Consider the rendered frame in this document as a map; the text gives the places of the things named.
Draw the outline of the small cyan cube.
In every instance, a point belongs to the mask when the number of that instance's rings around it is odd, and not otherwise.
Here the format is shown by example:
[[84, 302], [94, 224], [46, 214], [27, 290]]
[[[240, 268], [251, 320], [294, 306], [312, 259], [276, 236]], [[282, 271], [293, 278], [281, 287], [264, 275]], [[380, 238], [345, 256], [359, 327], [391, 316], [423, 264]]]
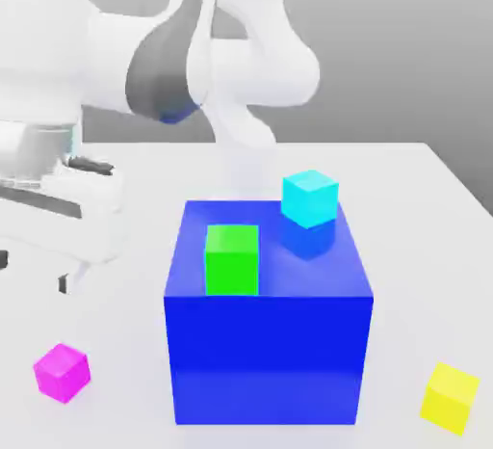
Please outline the small cyan cube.
[[339, 183], [316, 170], [283, 178], [281, 212], [303, 228], [334, 221], [338, 213]]

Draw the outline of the small magenta cube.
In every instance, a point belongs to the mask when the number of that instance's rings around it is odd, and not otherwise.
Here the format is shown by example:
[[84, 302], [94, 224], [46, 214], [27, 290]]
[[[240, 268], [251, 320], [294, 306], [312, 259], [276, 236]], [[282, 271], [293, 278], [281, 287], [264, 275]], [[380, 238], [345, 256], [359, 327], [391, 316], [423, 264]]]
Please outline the small magenta cube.
[[91, 380], [88, 356], [63, 343], [40, 358], [33, 369], [39, 391], [63, 404]]

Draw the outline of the small green cube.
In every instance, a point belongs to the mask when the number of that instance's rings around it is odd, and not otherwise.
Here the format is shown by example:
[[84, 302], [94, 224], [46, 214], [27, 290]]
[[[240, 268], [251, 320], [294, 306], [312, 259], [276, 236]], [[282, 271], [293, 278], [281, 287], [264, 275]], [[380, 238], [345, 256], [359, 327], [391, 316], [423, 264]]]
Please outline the small green cube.
[[259, 228], [248, 224], [207, 227], [205, 290], [208, 296], [259, 294]]

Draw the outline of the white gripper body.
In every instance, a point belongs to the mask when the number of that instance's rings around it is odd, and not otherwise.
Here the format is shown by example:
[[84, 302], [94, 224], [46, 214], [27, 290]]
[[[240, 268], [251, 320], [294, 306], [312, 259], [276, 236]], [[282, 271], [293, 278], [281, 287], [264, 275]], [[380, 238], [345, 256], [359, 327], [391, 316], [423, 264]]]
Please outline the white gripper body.
[[124, 234], [123, 177], [59, 166], [40, 184], [0, 184], [0, 236], [82, 262], [118, 254]]

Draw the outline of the large blue box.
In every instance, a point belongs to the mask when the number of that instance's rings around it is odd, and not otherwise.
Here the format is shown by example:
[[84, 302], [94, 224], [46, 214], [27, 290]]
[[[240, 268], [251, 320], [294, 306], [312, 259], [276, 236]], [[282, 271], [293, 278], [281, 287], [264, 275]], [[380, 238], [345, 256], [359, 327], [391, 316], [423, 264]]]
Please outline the large blue box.
[[[259, 229], [259, 292], [208, 296], [209, 225]], [[374, 294], [344, 214], [304, 229], [276, 200], [185, 204], [164, 295], [182, 425], [351, 425]]]

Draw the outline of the small yellow cube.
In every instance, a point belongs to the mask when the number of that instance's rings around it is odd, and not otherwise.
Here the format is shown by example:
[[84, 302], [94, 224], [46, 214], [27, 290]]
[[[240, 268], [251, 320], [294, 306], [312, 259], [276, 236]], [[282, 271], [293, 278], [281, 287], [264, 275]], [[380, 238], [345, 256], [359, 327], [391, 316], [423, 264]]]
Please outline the small yellow cube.
[[474, 404], [480, 379], [438, 362], [428, 380], [420, 416], [462, 436]]

